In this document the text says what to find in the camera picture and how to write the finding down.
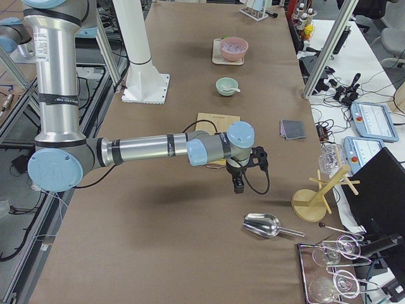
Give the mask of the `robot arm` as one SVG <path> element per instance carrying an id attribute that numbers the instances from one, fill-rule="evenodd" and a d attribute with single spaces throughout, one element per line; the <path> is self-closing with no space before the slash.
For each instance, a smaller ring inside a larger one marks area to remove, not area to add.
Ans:
<path id="1" fill-rule="evenodd" d="M 97 34 L 95 1 L 25 1 L 23 14 L 34 34 L 40 132 L 35 153 L 28 161 L 28 175 L 45 191 L 80 188 L 83 177 L 97 168 L 109 170 L 124 162 L 187 155 L 193 166 L 225 160 L 234 191 L 249 184 L 252 167 L 268 171 L 265 150 L 254 145 L 254 129 L 234 122 L 225 132 L 209 134 L 184 129 L 179 134 L 108 140 L 99 137 L 100 121 L 92 131 L 80 130 L 76 38 Z"/>

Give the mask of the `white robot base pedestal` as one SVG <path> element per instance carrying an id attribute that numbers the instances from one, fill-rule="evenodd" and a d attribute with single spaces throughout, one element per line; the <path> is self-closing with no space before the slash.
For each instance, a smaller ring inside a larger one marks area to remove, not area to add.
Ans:
<path id="1" fill-rule="evenodd" d="M 164 104 L 170 76 L 153 65 L 140 1 L 114 1 L 113 5 L 130 63 L 122 101 Z"/>

